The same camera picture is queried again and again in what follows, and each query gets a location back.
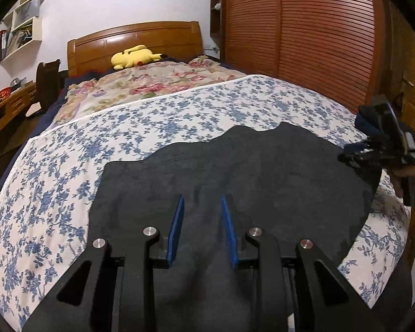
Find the wooden room door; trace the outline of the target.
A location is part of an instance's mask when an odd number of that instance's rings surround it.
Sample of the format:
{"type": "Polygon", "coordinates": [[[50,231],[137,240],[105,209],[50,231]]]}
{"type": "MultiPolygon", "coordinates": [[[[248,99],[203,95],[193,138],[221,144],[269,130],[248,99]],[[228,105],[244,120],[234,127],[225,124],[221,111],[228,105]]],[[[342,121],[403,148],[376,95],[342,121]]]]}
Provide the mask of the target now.
{"type": "Polygon", "coordinates": [[[401,122],[415,131],[415,32],[394,4],[391,8],[392,92],[401,122]]]}

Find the dark wooden chair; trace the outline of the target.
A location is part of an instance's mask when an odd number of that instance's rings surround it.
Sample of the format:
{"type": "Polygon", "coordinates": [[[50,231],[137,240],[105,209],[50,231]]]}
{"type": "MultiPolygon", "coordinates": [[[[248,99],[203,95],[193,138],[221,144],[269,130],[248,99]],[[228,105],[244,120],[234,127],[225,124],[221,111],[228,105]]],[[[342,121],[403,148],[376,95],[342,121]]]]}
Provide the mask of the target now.
{"type": "Polygon", "coordinates": [[[32,118],[46,113],[60,94],[60,59],[40,62],[36,73],[36,100],[27,110],[25,117],[32,118]]]}

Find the black garment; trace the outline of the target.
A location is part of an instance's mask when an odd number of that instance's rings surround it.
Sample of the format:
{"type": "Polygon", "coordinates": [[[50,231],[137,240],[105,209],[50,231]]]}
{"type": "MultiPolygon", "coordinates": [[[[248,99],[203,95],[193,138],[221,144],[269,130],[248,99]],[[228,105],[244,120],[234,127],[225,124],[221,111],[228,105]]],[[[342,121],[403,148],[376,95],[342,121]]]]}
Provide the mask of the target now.
{"type": "Polygon", "coordinates": [[[312,240],[337,268],[375,194],[337,159],[342,151],[282,123],[263,132],[234,127],[209,142],[106,164],[95,199],[184,197],[175,261],[154,270],[157,331],[253,331],[253,272],[230,262],[224,195],[278,241],[312,240]]]}

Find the yellow Pikachu plush toy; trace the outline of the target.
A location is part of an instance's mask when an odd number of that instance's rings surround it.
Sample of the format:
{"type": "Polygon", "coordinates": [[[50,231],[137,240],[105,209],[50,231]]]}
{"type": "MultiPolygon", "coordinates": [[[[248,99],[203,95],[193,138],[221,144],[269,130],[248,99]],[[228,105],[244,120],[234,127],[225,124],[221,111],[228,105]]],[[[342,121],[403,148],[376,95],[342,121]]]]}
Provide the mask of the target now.
{"type": "Polygon", "coordinates": [[[162,59],[161,54],[152,53],[145,45],[138,45],[116,53],[111,57],[111,64],[116,71],[124,68],[142,66],[162,59]]]}

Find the wooden bed headboard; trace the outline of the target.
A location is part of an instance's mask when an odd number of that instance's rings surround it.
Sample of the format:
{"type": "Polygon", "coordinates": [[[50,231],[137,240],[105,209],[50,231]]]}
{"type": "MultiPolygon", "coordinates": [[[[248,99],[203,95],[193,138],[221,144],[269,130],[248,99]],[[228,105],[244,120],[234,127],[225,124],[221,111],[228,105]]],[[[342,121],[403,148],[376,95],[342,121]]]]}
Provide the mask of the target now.
{"type": "Polygon", "coordinates": [[[115,53],[137,45],[145,45],[153,53],[162,53],[185,62],[204,54],[197,21],[141,22],[70,40],[67,43],[69,75],[108,71],[115,53]]]}

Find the blue floral white bedspread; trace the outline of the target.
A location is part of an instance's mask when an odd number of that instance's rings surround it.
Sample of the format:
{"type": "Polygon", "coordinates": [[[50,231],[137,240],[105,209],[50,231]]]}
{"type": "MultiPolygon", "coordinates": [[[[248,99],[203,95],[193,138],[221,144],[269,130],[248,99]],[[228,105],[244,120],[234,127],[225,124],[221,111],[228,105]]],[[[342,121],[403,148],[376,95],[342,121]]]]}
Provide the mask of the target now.
{"type": "Polygon", "coordinates": [[[263,75],[122,103],[31,137],[0,185],[0,317],[20,331],[84,250],[105,164],[205,142],[237,125],[270,130],[282,122],[336,146],[361,137],[346,107],[263,75]]]}

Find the wooden desk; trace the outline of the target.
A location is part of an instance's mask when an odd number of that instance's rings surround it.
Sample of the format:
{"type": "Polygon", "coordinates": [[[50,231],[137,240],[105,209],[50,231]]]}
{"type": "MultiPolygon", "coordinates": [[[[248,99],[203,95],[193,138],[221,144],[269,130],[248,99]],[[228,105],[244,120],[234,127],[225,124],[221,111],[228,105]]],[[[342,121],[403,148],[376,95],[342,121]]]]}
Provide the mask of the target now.
{"type": "Polygon", "coordinates": [[[29,81],[20,89],[11,93],[7,99],[0,102],[0,145],[5,140],[5,132],[8,126],[16,121],[16,118],[23,111],[27,111],[35,102],[37,102],[37,99],[36,84],[34,81],[29,81]]]}

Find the brown louvered wardrobe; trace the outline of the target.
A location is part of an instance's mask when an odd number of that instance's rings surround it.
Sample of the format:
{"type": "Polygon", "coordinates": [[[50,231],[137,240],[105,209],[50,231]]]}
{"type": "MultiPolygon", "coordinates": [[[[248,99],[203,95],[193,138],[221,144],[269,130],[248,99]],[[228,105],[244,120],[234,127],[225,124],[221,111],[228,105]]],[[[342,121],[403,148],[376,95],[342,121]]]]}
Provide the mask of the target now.
{"type": "Polygon", "coordinates": [[[380,91],[384,0],[211,0],[222,61],[312,89],[348,109],[380,91]]]}

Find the pink floral quilt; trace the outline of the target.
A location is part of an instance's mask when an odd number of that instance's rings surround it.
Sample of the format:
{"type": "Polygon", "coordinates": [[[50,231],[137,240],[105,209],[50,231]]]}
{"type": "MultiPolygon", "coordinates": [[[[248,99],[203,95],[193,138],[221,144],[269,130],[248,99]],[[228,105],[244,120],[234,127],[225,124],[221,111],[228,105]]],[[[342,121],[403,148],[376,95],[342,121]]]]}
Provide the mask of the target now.
{"type": "Polygon", "coordinates": [[[142,67],[107,74],[87,74],[67,82],[66,102],[55,115],[52,127],[136,100],[182,92],[245,76],[207,56],[188,63],[167,58],[142,67]]]}

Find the white wall shelf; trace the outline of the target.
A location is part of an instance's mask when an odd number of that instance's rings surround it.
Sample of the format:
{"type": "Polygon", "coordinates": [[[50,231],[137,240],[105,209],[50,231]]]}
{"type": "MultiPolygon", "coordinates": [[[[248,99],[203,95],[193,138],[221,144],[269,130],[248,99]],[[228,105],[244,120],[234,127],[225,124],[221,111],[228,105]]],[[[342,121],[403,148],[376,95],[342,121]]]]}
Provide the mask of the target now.
{"type": "Polygon", "coordinates": [[[42,41],[40,8],[45,0],[19,0],[0,23],[0,62],[42,41]]]}

